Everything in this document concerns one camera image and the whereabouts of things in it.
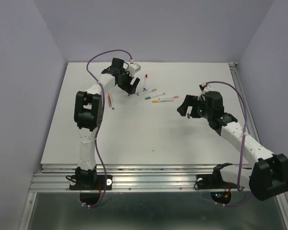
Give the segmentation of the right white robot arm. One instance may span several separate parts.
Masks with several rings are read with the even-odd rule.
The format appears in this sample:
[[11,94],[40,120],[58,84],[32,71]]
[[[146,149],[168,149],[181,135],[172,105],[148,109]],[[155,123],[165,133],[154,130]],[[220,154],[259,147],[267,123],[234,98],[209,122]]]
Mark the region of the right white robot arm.
[[186,95],[177,111],[186,116],[189,107],[192,118],[205,118],[209,126],[242,153],[250,165],[243,168],[232,163],[218,164],[211,174],[197,176],[195,189],[223,189],[232,184],[249,189],[260,201],[288,192],[288,158],[273,153],[246,133],[238,120],[224,111],[219,92]]

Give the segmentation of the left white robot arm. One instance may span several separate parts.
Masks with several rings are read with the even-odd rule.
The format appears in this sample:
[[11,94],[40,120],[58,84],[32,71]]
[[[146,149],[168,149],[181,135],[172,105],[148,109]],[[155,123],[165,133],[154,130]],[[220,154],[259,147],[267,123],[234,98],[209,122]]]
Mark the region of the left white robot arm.
[[96,172],[96,134],[101,126],[105,96],[118,86],[127,94],[134,94],[140,82],[135,74],[141,69],[133,61],[113,58],[109,67],[96,78],[96,84],[86,91],[78,91],[75,97],[74,121],[80,134],[80,157],[75,174],[70,178],[71,190],[95,190],[98,188]]

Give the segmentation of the dark green capped marker pen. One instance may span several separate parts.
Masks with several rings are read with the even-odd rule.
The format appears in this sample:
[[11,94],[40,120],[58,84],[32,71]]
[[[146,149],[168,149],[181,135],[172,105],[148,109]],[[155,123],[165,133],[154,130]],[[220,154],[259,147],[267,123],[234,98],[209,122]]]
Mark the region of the dark green capped marker pen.
[[111,109],[114,110],[115,106],[114,106],[114,101],[113,101],[112,95],[109,94],[109,97],[110,97],[110,101],[111,101]]

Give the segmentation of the red capped marker pen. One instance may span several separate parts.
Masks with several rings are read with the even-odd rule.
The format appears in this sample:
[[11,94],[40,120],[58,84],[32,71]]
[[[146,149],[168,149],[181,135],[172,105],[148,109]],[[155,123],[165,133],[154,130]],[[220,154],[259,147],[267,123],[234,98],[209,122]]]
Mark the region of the red capped marker pen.
[[144,77],[144,87],[143,87],[143,90],[146,90],[146,89],[147,89],[147,78],[148,78],[148,74],[146,74],[145,77]]

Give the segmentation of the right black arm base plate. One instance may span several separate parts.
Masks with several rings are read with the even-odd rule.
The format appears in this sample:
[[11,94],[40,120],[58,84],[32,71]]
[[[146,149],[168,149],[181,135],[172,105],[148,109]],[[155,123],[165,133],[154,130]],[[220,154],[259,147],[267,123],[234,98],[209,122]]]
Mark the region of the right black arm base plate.
[[225,182],[220,176],[214,176],[213,174],[198,174],[196,178],[197,180],[194,184],[195,190],[225,190],[237,188],[234,183]]

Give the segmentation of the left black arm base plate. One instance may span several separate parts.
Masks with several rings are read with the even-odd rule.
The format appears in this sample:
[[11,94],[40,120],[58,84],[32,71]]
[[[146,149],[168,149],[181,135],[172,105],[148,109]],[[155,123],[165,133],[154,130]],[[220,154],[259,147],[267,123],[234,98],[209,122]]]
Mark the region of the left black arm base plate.
[[113,182],[113,176],[107,175],[105,177],[104,174],[98,174],[96,176],[95,182],[76,182],[75,175],[67,176],[72,181],[70,181],[69,184],[69,190],[72,191],[94,191],[94,190],[111,190],[112,189],[112,182]]

